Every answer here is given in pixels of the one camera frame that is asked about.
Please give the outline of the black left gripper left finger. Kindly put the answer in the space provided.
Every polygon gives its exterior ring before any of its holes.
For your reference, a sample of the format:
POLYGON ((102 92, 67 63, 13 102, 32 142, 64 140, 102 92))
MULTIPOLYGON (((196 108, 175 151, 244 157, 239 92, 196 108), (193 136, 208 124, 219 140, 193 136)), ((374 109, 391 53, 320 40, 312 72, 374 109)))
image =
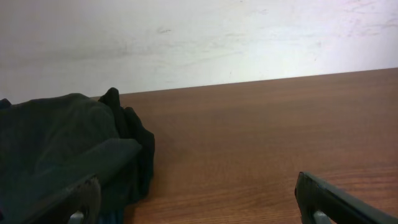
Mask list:
POLYGON ((101 186, 95 175, 55 182, 49 177, 29 178, 27 206, 19 223, 96 223, 101 205, 101 186))

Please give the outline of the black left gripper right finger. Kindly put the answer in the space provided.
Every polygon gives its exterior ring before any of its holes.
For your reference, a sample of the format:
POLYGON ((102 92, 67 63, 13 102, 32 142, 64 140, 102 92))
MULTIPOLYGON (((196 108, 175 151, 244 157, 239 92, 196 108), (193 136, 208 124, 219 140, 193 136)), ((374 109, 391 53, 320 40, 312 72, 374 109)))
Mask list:
POLYGON ((308 173, 300 172, 295 198, 304 224, 313 223, 397 223, 390 216, 308 173))

